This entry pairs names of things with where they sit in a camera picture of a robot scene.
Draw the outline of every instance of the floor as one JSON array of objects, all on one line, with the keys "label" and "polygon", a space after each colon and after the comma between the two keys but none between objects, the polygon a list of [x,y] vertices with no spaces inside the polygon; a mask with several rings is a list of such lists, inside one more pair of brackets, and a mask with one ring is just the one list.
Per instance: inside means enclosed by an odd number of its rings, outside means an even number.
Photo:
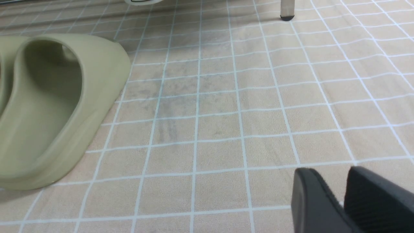
[{"label": "floor", "polygon": [[103,36],[133,63],[70,174],[0,190],[0,232],[293,232],[296,167],[340,201],[352,165],[414,191],[414,0],[279,12],[270,0],[0,6],[1,35]]}]

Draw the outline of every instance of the green slipper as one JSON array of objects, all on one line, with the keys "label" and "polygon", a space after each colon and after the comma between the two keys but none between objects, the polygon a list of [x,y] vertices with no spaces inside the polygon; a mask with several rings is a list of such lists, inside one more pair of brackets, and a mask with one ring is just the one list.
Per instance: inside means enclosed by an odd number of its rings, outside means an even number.
[{"label": "green slipper", "polygon": [[13,65],[17,50],[28,39],[26,36],[0,36],[0,116],[13,86]]},{"label": "green slipper", "polygon": [[83,156],[129,77],[122,46],[82,34],[32,37],[20,46],[0,119],[0,187],[35,189]]}]

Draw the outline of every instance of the metal chair leg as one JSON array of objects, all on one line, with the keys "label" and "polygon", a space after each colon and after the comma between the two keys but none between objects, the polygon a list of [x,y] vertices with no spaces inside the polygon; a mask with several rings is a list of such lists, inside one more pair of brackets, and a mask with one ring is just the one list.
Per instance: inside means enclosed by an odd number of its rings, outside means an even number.
[{"label": "metal chair leg", "polygon": [[289,21],[295,16],[295,0],[281,0],[280,18],[283,21]]}]

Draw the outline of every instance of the grid pattern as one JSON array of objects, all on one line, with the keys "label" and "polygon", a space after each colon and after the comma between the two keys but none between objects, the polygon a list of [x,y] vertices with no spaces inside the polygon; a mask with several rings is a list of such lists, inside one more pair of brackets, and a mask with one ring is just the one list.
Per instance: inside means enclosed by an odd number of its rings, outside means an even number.
[{"label": "grid pattern", "polygon": [[341,201],[350,166],[414,192],[414,1],[59,0],[0,35],[119,41],[130,78],[59,182],[0,190],[0,232],[293,232],[293,172]]}]

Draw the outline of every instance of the slipper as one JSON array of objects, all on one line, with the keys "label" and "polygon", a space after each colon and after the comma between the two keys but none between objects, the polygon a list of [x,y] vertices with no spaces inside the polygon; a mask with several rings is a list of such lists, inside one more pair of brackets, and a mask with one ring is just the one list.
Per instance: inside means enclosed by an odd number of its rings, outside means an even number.
[{"label": "slipper", "polygon": [[12,93],[14,58],[27,39],[26,36],[0,36],[0,116]]},{"label": "slipper", "polygon": [[0,119],[0,187],[35,189],[83,156],[129,77],[122,46],[97,36],[49,34],[23,43]]}]

